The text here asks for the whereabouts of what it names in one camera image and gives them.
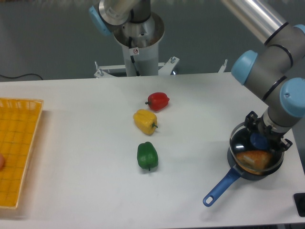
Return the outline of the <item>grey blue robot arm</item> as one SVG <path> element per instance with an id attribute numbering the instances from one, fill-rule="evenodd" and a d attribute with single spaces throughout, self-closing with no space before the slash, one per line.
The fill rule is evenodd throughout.
<path id="1" fill-rule="evenodd" d="M 246 51 L 234 63 L 234 78 L 268 108 L 261 117 L 250 113 L 245 127 L 258 149 L 286 151 L 284 135 L 305 115 L 305 81 L 287 79 L 286 72 L 305 56 L 305 27 L 292 26 L 261 0 L 225 0 L 230 10 L 265 46 L 262 54 Z M 162 19 L 148 0 L 101 0 L 89 8 L 90 18 L 103 35 L 113 34 L 122 46 L 128 76 L 169 75 L 178 59 L 158 65 Z"/>

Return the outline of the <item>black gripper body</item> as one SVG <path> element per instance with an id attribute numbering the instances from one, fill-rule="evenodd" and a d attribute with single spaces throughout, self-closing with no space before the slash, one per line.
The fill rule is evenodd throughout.
<path id="1" fill-rule="evenodd" d="M 267 119 L 267 122 L 265 123 L 263 116 L 258 118 L 257 127 L 257 149 L 275 149 L 276 141 L 283 138 L 287 133 L 287 127 L 279 126 L 269 119 Z"/>

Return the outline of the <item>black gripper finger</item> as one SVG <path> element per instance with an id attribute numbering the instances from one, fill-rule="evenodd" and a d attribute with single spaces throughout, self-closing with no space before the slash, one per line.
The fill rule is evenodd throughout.
<path id="1" fill-rule="evenodd" d="M 254 111 L 251 111 L 245 117 L 244 126 L 249 133 L 257 133 L 258 132 L 257 122 L 258 122 L 258 115 Z"/>
<path id="2" fill-rule="evenodd" d="M 293 145 L 293 143 L 287 139 L 287 138 L 281 138 L 278 141 L 276 141 L 275 144 L 275 150 L 276 151 L 286 151 L 288 150 L 291 146 Z"/>

